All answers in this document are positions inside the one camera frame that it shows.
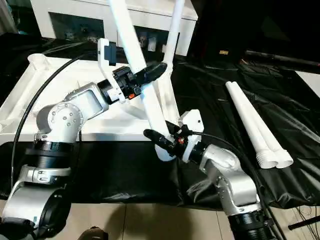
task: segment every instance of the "white plastic pipe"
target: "white plastic pipe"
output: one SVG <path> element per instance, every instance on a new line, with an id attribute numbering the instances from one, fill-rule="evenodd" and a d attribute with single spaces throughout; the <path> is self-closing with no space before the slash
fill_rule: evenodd
<path id="1" fill-rule="evenodd" d="M 165 73 L 156 81 L 156 86 L 159 90 L 159 100 L 163 108 L 164 119 L 176 125 L 178 125 L 178 120 L 180 117 L 178 106 L 175 97 L 172 96 L 172 94 L 168 93 L 174 91 L 171 83 L 171 74 L 173 71 L 173 59 L 175 56 L 175 50 L 180 31 L 180 22 L 184 6 L 185 0 L 175 1 L 171 18 L 170 31 L 168 34 L 168 40 L 166 42 L 166 49 L 163 58 L 163 62 L 167 64 L 167 69 Z"/>
<path id="2" fill-rule="evenodd" d="M 174 59 L 178 34 L 180 30 L 180 21 L 182 13 L 185 6 L 185 0 L 176 0 L 173 8 L 173 14 L 171 19 L 170 31 L 168 35 L 168 40 L 166 42 L 166 49 L 163 58 L 163 62 L 166 64 L 171 64 Z"/>
<path id="3" fill-rule="evenodd" d="M 131 71 L 135 74 L 144 69 L 147 65 L 140 48 L 126 2 L 125 0 L 110 0 L 109 2 L 118 33 L 123 44 L 125 56 L 128 60 Z M 142 93 L 140 97 L 151 129 L 161 133 L 166 138 L 170 138 L 171 135 L 162 114 L 153 84 L 146 84 L 141 88 L 141 90 Z M 162 161 L 170 161 L 172 159 L 167 151 L 159 146 L 156 145 L 155 150 L 157 156 Z"/>
<path id="4" fill-rule="evenodd" d="M 237 94 L 242 98 L 242 101 L 247 106 L 247 110 L 250 111 L 251 116 L 254 119 L 255 124 L 257 125 L 259 132 L 263 136 L 267 146 L 271 151 L 273 151 L 277 155 L 277 161 L 278 164 L 276 167 L 278 169 L 286 168 L 290 166 L 294 160 L 290 156 L 287 150 L 283 149 L 278 142 L 278 140 L 275 138 L 273 133 L 270 131 L 264 120 L 261 118 L 259 113 L 257 113 L 254 106 L 251 104 L 251 102 L 248 100 L 247 96 L 244 94 L 242 89 L 239 87 L 237 82 L 232 83 L 234 90 L 237 92 Z"/>
<path id="5" fill-rule="evenodd" d="M 252 142 L 252 145 L 256 152 L 256 159 L 262 169 L 270 169 L 277 165 L 276 155 L 271 151 L 262 137 L 254 119 L 252 118 L 250 111 L 246 108 L 246 104 L 242 102 L 241 97 L 237 94 L 233 88 L 233 84 L 228 81 L 225 84 L 228 89 L 237 112 L 243 122 L 246 132 Z"/>

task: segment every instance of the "white tray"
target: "white tray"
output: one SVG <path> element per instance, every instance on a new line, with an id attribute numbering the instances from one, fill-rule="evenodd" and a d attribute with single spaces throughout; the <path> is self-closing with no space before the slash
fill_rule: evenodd
<path id="1" fill-rule="evenodd" d="M 45 57 L 32 54 L 28 57 L 29 66 L 0 107 L 0 145 L 13 141 L 18 124 L 34 94 L 48 77 L 69 59 Z M 113 71 L 126 64 L 110 66 Z M 36 115 L 44 106 L 58 103 L 74 89 L 90 82 L 104 80 L 97 61 L 78 60 L 59 73 L 41 93 L 31 110 L 20 135 L 20 141 L 33 141 L 38 131 Z M 174 99 L 172 89 L 160 89 Z M 82 128 L 83 141 L 148 141 L 143 131 L 150 125 L 140 97 L 116 102 L 109 110 L 87 121 Z"/>

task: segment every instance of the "tile floor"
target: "tile floor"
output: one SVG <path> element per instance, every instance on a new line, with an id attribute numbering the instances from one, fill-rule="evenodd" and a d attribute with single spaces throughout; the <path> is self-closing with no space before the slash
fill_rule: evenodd
<path id="1" fill-rule="evenodd" d="M 0 211 L 5 201 L 0 200 Z M 289 224 L 301 221 L 295 209 L 272 209 L 288 240 L 312 240 L 307 227 L 290 231 Z M 304 206 L 306 218 L 314 208 Z M 233 240 L 223 212 L 187 209 L 161 204 L 72 204 L 66 227 L 53 240 L 77 240 L 97 226 L 110 240 Z"/>

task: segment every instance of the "black plastic sheet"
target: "black plastic sheet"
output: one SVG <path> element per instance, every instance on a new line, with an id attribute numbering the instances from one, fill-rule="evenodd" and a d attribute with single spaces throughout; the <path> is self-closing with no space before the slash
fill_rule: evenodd
<path id="1" fill-rule="evenodd" d="M 28 66 L 29 54 L 51 51 L 50 57 L 72 58 L 96 49 L 93 43 L 70 46 L 71 42 L 63 40 L 28 36 L 25 39 L 26 36 L 13 34 L 0 37 L 0 43 L 6 46 L 4 55 L 9 55 L 7 63 L 0 67 L 1 83 L 7 84 L 6 91 L 0 93 L 2 101 Z M 121 49 L 119 58 L 126 61 Z M 161 56 L 146 58 L 158 60 Z M 227 140 L 245 154 L 260 172 L 267 200 L 274 207 L 320 204 L 320 100 L 294 71 L 227 63 L 205 68 L 181 58 L 174 64 L 171 79 L 180 114 L 199 109 L 205 133 Z M 279 143 L 294 158 L 292 166 L 259 169 L 255 151 L 225 87 L 227 81 L 238 82 Z M 24 149 L 30 144 L 19 142 L 17 169 L 23 164 Z M 3 199 L 10 193 L 11 150 L 10 142 L 0 146 Z M 77 144 L 71 166 L 74 176 L 69 187 L 74 202 L 221 208 L 214 186 L 197 166 L 181 161 L 161 162 L 150 142 L 83 142 Z"/>

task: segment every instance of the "black wire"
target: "black wire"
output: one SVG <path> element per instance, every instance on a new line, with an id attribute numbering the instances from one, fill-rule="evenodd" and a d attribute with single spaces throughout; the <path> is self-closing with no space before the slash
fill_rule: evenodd
<path id="1" fill-rule="evenodd" d="M 315 217 L 317 217 L 317 206 L 314 206 L 314 208 L 315 208 Z M 317 223 L 315 223 L 315 232 L 316 232 L 318 239 L 320 240 Z"/>
<path id="2" fill-rule="evenodd" d="M 192 131 L 192 134 L 193 135 L 200 135 L 200 136 L 205 136 L 205 137 L 209 137 L 209 138 L 212 138 L 212 139 L 215 139 L 221 143 L 224 143 L 225 145 L 227 145 L 230 150 L 235 154 L 237 155 L 238 157 L 241 157 L 241 159 L 243 160 L 243 163 L 246 165 L 246 167 L 250 170 L 251 174 L 252 174 L 252 179 L 256 185 L 256 190 L 257 190 L 257 194 L 261 200 L 261 207 L 262 207 L 262 210 L 264 212 L 264 214 L 266 214 L 268 216 L 268 213 L 269 215 L 271 216 L 272 220 L 274 221 L 281 237 L 283 240 L 287 240 L 286 236 L 285 236 L 285 233 L 284 231 L 281 229 L 280 227 L 280 224 L 279 222 L 277 221 L 275 215 L 273 214 L 273 212 L 271 211 L 269 205 L 266 203 L 265 201 L 265 198 L 264 198 L 264 195 L 263 193 L 261 192 L 261 188 L 259 186 L 259 176 L 257 174 L 257 171 L 255 170 L 254 166 L 252 165 L 252 163 L 249 161 L 249 159 L 244 155 L 242 154 L 235 146 L 233 146 L 230 142 L 220 138 L 220 137 L 217 137 L 217 136 L 214 136 L 214 135 L 211 135 L 211 134 L 208 134 L 208 133 L 204 133 L 204 132 L 198 132 L 198 131 Z M 280 239 L 280 236 L 279 234 L 275 231 L 275 229 L 272 227 L 271 228 L 273 234 L 275 235 L 275 237 L 277 239 Z"/>
<path id="3" fill-rule="evenodd" d="M 296 207 L 295 209 L 298 211 L 302 221 L 306 221 L 307 219 L 303 215 L 303 213 L 301 212 L 301 208 L 300 207 L 299 208 Z M 314 229 L 310 226 L 310 224 L 308 224 L 306 227 L 308 228 L 309 232 L 311 233 L 311 236 L 312 236 L 313 239 L 320 240 L 320 238 L 318 238 L 318 236 L 316 235 Z"/>
<path id="4" fill-rule="evenodd" d="M 73 59 L 71 59 L 70 61 L 66 62 L 64 65 L 62 65 L 60 68 L 58 68 L 45 82 L 44 84 L 39 88 L 39 90 L 35 93 L 35 95 L 33 96 L 32 100 L 30 101 L 29 105 L 27 106 L 21 121 L 19 123 L 19 126 L 16 130 L 15 136 L 14 136 L 14 140 L 13 140 L 13 147 L 12 147 L 12 156 L 11 156 L 11 181 L 10 181 L 10 186 L 11 189 L 13 189 L 14 187 L 14 175 L 15 175 L 15 153 L 16 153 L 16 147 L 17 147 L 17 142 L 19 140 L 20 134 L 21 134 L 21 130 L 27 120 L 27 117 L 32 109 L 32 107 L 34 106 L 36 100 L 38 99 L 38 97 L 40 96 L 40 94 L 42 93 L 42 91 L 48 86 L 48 84 L 52 81 L 52 79 L 54 79 L 63 69 L 65 69 L 67 66 L 69 66 L 70 64 L 74 63 L 75 61 L 79 60 L 80 58 L 82 58 L 83 56 L 86 55 L 90 55 L 93 52 L 87 52 L 85 54 L 82 54 L 80 56 L 77 56 Z"/>

